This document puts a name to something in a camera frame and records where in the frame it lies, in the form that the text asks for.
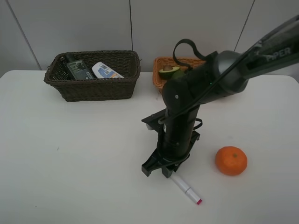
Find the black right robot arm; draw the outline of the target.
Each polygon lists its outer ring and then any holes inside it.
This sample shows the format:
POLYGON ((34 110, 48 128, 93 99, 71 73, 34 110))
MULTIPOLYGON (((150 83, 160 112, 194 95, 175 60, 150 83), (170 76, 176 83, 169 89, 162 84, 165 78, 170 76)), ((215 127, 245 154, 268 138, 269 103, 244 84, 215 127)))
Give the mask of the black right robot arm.
POLYGON ((146 176, 160 169, 171 177, 189 158, 199 139, 196 121, 201 105, 244 91, 251 78, 298 63, 299 18, 289 19, 241 54, 227 50, 204 56, 192 40, 181 43, 190 45, 204 63, 196 68, 187 65, 182 77, 167 81, 162 89, 166 108, 143 119, 158 133, 156 149, 142 164, 146 176))

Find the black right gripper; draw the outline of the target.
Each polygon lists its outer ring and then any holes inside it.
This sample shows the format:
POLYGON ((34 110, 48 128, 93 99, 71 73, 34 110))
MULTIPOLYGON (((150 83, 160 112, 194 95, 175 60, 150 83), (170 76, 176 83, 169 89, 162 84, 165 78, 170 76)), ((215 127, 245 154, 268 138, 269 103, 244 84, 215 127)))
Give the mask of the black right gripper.
POLYGON ((172 114, 173 112, 166 108, 142 119, 148 129, 158 134, 156 149, 142 164, 142 172, 147 177, 152 171, 163 167, 162 174, 170 178, 189 158, 195 141, 199 140, 200 134, 196 129, 200 128, 201 124, 194 125, 201 121, 197 118, 198 108, 166 121, 172 114))

